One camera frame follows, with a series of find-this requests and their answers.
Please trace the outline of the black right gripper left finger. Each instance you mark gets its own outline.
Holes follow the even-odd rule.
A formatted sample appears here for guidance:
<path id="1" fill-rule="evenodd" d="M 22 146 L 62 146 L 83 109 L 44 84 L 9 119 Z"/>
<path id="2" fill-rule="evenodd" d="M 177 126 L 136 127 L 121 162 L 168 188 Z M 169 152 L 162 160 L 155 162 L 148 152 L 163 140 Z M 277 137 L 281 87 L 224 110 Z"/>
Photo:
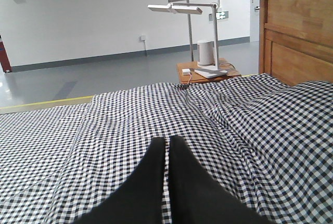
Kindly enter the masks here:
<path id="1" fill-rule="evenodd" d="M 75 223 L 162 223 L 164 166 L 165 139 L 152 138 L 125 182 Z"/>

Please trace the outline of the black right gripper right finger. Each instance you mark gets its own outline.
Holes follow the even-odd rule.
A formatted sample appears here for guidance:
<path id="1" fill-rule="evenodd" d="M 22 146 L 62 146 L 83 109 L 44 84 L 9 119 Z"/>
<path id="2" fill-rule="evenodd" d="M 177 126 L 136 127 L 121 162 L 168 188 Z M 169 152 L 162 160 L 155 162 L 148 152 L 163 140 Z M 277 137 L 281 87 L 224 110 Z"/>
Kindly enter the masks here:
<path id="1" fill-rule="evenodd" d="M 173 223 L 270 223 L 226 192 L 180 136 L 170 139 L 169 196 Z"/>

